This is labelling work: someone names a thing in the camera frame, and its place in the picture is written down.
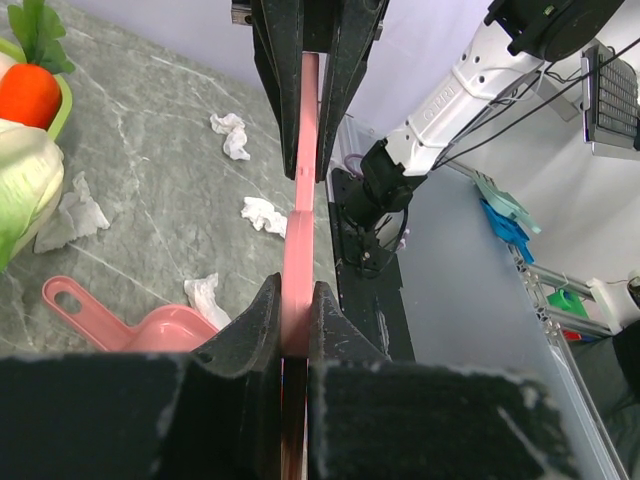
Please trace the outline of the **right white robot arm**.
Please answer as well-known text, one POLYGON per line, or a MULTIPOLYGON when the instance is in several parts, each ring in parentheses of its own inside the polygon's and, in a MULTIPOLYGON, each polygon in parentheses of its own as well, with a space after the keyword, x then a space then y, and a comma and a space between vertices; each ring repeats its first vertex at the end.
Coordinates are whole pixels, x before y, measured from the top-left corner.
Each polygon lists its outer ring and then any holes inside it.
MULTIPOLYGON (((403 209, 459 133, 493 101, 545 63, 593 40, 617 1, 494 1, 443 82, 364 159, 354 219, 372 229, 403 209)), ((280 132, 285 175, 305 166, 322 182, 337 130, 366 70, 384 1, 236 1, 235 22, 252 30, 254 62, 280 132)))

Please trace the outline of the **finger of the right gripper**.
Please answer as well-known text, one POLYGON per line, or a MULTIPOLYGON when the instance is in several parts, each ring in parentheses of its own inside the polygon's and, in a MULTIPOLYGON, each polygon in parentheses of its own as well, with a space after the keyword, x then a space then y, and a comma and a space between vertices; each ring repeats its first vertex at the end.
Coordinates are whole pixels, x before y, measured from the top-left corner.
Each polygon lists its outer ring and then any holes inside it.
POLYGON ((385 0, 334 1, 324 71, 315 179, 323 181, 329 168, 337 129, 367 71, 379 27, 388 8, 385 0))
POLYGON ((300 127, 303 3, 250 3, 254 63, 280 132, 283 168, 293 179, 300 127))

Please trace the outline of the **pink hand brush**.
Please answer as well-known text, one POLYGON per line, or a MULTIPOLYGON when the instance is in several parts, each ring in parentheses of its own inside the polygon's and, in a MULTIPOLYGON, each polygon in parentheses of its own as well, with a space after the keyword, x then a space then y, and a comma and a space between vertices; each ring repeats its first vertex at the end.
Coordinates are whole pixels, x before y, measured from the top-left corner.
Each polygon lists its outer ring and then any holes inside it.
POLYGON ((319 56, 302 56, 300 130, 295 207, 289 215, 282 272, 281 477, 300 479, 303 469, 307 356, 314 269, 314 198, 319 56))

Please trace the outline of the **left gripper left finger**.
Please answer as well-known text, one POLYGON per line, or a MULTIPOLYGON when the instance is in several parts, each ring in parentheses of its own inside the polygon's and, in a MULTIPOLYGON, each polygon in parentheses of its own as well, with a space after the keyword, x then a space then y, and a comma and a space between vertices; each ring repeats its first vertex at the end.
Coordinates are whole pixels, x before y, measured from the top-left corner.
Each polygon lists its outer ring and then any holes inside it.
POLYGON ((281 277, 191 353, 1 360, 5 479, 277 479, 281 277))

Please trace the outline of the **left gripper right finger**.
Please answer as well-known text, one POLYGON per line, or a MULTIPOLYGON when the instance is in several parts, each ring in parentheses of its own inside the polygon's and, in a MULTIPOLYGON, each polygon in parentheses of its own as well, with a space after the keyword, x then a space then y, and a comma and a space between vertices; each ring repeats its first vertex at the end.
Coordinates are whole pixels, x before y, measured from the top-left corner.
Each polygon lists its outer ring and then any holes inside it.
POLYGON ((386 358, 314 288, 312 479, 576 479, 556 402, 532 376, 386 358))

